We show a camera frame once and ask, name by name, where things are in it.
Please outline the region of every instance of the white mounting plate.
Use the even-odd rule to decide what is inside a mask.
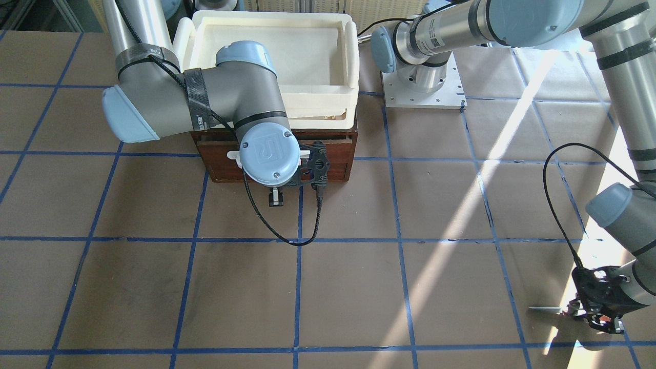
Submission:
[[[398,73],[383,73],[382,86],[389,108],[460,109],[467,106],[460,73],[451,55],[447,62],[447,77],[441,89],[432,94],[410,90],[399,80]]]

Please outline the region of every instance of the wooden stand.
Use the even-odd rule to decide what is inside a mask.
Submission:
[[[328,181],[346,182],[351,176],[351,167],[358,141],[357,118],[348,130],[334,129],[292,129],[294,136],[302,144],[322,141],[326,145],[330,170]],[[191,133],[196,148],[203,158],[212,182],[241,182],[243,175],[234,160],[228,159],[228,151],[238,151],[239,146],[230,132],[225,129],[209,129]]]

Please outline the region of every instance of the brown wooden box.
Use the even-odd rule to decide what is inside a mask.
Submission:
[[[293,129],[292,132],[302,144],[322,141],[326,145],[330,170],[328,181],[346,182],[351,176],[353,157],[358,141],[357,118],[348,130],[336,129]],[[203,158],[212,182],[241,182],[243,174],[234,160],[228,159],[228,151],[238,151],[239,146],[230,132],[225,129],[210,129],[192,132],[196,148]]]

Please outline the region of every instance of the tiled floor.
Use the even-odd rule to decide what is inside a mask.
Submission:
[[[459,112],[386,109],[361,52],[351,180],[297,249],[208,181],[189,136],[119,144],[105,35],[0,33],[0,368],[656,368],[653,307],[625,336],[529,309],[573,297],[547,154],[584,141],[630,165],[594,57],[459,50]],[[583,209],[621,179],[558,157],[584,263],[622,263]],[[286,195],[265,216],[309,237],[314,194]]]

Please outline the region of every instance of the white container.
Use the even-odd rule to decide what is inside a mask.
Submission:
[[[358,102],[356,25],[347,14],[198,11],[183,18],[173,51],[183,70],[211,68],[234,41],[263,44],[295,129],[349,129]]]

